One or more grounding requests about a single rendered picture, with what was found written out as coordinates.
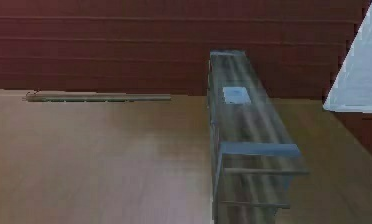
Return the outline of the pale blue square dish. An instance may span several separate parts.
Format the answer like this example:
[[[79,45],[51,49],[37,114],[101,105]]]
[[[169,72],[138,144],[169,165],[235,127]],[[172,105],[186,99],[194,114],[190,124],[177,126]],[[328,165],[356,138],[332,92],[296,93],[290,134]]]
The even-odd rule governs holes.
[[[224,101],[226,104],[250,104],[251,99],[245,87],[224,87]]]

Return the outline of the thin grey flat board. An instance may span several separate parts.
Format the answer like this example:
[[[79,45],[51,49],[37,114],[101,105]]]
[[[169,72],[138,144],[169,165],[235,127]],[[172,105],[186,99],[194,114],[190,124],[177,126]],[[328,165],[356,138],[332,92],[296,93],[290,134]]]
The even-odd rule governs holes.
[[[169,94],[28,92],[23,99],[27,102],[135,102],[168,101],[171,96]]]

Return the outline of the pale blue white panel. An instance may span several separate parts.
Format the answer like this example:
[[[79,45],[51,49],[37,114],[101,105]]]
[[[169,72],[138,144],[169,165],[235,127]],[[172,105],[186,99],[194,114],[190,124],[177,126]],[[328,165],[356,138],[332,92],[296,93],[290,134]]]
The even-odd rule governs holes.
[[[372,0],[323,109],[372,114]]]

